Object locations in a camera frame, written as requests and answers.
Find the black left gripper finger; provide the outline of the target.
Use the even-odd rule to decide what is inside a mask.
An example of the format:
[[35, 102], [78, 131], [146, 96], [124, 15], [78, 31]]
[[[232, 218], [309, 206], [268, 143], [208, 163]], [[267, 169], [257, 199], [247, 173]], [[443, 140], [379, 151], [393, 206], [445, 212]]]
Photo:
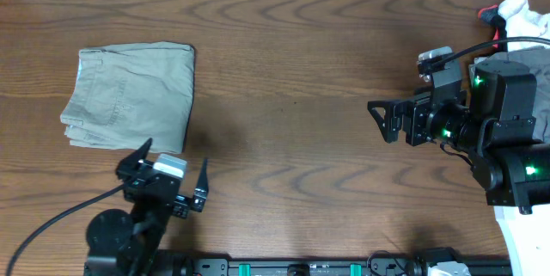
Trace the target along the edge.
[[207, 176], [208, 159], [205, 158], [202, 162], [201, 170], [196, 187], [193, 192], [191, 208], [195, 212], [202, 212], [205, 207], [205, 202], [209, 194], [209, 182]]
[[152, 143], [153, 139], [148, 138], [139, 148], [133, 151], [129, 156], [123, 158], [119, 162], [115, 170], [115, 174], [118, 177], [133, 176], [140, 169], [141, 165], [145, 162]]

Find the khaki green shorts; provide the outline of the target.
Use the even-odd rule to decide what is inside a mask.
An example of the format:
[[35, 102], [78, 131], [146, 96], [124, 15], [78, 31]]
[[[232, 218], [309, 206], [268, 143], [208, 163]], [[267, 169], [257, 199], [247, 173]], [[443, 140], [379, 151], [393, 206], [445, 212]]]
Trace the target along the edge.
[[174, 42], [118, 44], [79, 52], [73, 94], [60, 115], [70, 144], [152, 151], [184, 149], [193, 107], [195, 51]]

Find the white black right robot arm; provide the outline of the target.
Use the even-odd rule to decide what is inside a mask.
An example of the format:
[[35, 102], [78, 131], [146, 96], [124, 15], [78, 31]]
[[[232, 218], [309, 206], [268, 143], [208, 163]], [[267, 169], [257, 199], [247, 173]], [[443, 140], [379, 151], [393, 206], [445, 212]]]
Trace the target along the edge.
[[438, 141], [463, 158], [493, 206], [515, 275], [549, 273], [549, 146], [535, 139], [537, 82], [517, 62], [489, 60], [474, 68], [470, 90], [455, 60], [418, 64], [431, 86], [404, 100], [370, 101], [388, 143], [405, 132], [411, 146]]

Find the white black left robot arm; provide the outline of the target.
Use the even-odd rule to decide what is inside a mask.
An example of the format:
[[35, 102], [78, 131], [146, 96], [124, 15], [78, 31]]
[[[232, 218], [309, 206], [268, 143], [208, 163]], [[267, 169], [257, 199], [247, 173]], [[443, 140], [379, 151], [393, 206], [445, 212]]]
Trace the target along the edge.
[[171, 218], [202, 212], [209, 193], [208, 160], [204, 159], [193, 195], [180, 194], [186, 161], [161, 154], [147, 159], [153, 140], [123, 158], [115, 174], [122, 181], [130, 212], [109, 209], [95, 216], [86, 230], [89, 246], [86, 275], [194, 275], [193, 260], [161, 250]]

